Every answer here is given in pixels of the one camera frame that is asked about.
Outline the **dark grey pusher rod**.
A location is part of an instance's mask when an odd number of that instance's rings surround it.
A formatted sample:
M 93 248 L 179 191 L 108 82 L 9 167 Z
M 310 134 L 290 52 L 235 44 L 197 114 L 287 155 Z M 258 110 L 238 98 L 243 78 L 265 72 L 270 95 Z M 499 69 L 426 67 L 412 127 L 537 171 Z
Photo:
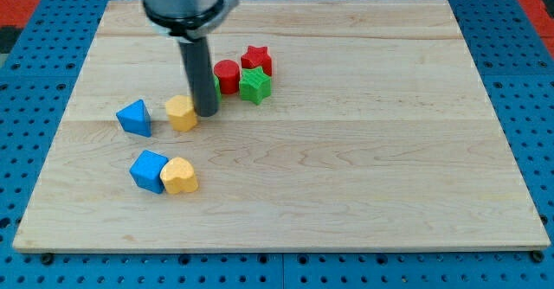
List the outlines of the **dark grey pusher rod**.
M 179 43 L 193 106 L 197 115 L 211 117 L 219 109 L 216 84 L 211 66 L 208 39 Z

